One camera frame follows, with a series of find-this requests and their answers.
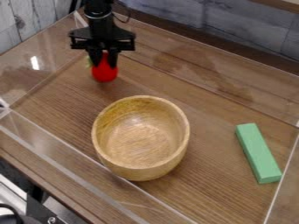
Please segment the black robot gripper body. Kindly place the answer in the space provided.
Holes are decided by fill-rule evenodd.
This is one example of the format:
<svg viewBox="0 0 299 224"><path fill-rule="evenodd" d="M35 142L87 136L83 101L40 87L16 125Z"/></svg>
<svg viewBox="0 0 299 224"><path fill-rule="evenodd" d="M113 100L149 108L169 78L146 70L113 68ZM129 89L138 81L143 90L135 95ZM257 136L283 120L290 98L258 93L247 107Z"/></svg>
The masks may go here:
<svg viewBox="0 0 299 224"><path fill-rule="evenodd" d="M134 51L137 49L137 35L121 28L113 17L89 21L89 26L70 31L71 48L99 48L109 50L117 48L119 51Z"/></svg>

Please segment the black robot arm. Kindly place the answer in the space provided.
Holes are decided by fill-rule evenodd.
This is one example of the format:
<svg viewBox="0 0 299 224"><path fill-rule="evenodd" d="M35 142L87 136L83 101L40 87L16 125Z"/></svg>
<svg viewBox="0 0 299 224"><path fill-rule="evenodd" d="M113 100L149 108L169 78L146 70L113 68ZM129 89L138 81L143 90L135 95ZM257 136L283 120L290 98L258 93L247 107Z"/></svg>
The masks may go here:
<svg viewBox="0 0 299 224"><path fill-rule="evenodd" d="M107 63L118 67L118 55L137 49L137 34L115 23L113 4L115 0L87 0L85 16L89 26L70 31L70 47L86 50L95 66L101 64L107 53Z"/></svg>

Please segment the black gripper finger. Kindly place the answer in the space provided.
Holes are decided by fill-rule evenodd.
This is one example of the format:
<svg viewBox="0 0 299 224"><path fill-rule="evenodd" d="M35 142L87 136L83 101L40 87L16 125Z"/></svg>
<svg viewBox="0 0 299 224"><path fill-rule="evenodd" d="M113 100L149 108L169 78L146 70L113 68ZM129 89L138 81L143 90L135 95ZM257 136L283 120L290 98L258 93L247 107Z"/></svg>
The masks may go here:
<svg viewBox="0 0 299 224"><path fill-rule="evenodd" d="M103 58L103 50L101 48L90 48L89 49L89 61L90 64L97 67Z"/></svg>
<svg viewBox="0 0 299 224"><path fill-rule="evenodd" d="M107 51L107 62L111 68L118 67L118 55L121 51L117 47L111 47Z"/></svg>

